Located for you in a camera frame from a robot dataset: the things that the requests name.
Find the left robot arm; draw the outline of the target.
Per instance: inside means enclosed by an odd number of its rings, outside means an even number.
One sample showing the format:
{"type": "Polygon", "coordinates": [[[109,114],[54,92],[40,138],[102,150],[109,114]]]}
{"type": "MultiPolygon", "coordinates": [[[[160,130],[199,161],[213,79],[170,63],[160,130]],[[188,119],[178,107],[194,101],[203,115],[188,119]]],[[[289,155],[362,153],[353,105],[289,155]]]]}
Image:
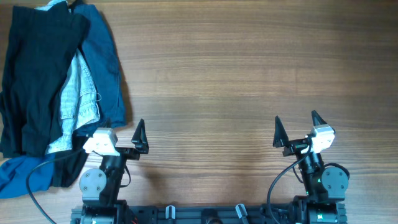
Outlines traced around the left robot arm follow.
{"type": "Polygon", "coordinates": [[[126,162],[138,161],[149,153],[145,121],[141,119],[132,136],[133,147],[117,147],[118,137],[112,128],[98,128],[84,144],[85,152],[102,157],[97,169],[87,170],[79,181],[83,206],[71,216],[72,223],[114,224],[137,223],[138,219],[125,200],[119,200],[124,174],[129,173],[126,162]]]}

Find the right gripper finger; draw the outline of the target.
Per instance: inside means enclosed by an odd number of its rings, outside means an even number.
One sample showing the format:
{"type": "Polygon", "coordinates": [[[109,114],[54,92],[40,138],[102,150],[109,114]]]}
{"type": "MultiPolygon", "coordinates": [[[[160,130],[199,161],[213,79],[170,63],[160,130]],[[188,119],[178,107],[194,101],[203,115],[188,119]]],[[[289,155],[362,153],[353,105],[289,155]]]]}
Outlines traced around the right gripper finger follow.
{"type": "Polygon", "coordinates": [[[285,131],[282,121],[278,116],[276,116],[273,146],[285,147],[286,145],[288,145],[288,143],[289,143],[289,137],[285,131]]]}
{"type": "Polygon", "coordinates": [[[317,113],[316,110],[313,110],[311,112],[311,115],[312,115],[312,122],[313,122],[314,126],[327,124],[327,122],[317,113]]]}

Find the black shorts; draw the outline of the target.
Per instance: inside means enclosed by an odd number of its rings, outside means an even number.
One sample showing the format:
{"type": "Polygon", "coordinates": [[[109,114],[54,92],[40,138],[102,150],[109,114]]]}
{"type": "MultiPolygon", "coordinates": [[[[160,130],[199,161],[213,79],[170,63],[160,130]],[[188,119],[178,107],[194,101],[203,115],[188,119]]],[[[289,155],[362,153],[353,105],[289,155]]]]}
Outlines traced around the black shorts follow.
{"type": "Polygon", "coordinates": [[[60,91],[88,26],[64,1],[46,11],[13,8],[1,92],[4,157],[41,157],[62,136],[60,91]]]}

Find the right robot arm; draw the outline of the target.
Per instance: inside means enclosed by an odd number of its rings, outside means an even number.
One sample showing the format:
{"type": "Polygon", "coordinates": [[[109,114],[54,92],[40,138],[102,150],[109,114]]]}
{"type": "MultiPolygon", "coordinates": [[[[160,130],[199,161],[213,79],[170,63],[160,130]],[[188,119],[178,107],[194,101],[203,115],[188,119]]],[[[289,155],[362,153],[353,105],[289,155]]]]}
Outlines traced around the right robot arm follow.
{"type": "Polygon", "coordinates": [[[274,223],[346,223],[342,201],[348,189],[350,173],[337,163],[324,163],[321,152],[328,149],[336,131],[315,110],[313,128],[302,139],[290,140],[281,119],[275,117],[273,146],[282,148],[282,155],[295,156],[296,161],[286,167],[271,183],[267,192],[267,211],[274,223]],[[292,170],[305,187],[304,196],[295,196],[287,205],[271,203],[276,183],[292,170]]]}

